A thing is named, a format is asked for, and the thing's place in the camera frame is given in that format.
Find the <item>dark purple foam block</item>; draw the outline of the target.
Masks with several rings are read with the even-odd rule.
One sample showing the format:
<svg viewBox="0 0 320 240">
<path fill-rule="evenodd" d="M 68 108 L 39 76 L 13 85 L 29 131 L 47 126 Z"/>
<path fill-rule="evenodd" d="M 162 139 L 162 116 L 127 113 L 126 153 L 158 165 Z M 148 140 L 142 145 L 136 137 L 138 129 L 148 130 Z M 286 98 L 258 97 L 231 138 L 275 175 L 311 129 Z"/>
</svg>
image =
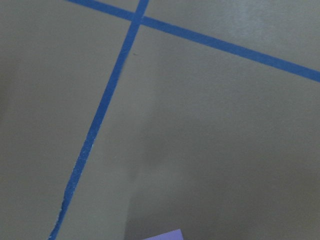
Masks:
<svg viewBox="0 0 320 240">
<path fill-rule="evenodd" d="M 184 240 L 184 237 L 182 231 L 180 229 L 176 229 L 166 233 L 145 238 L 144 240 Z"/>
</svg>

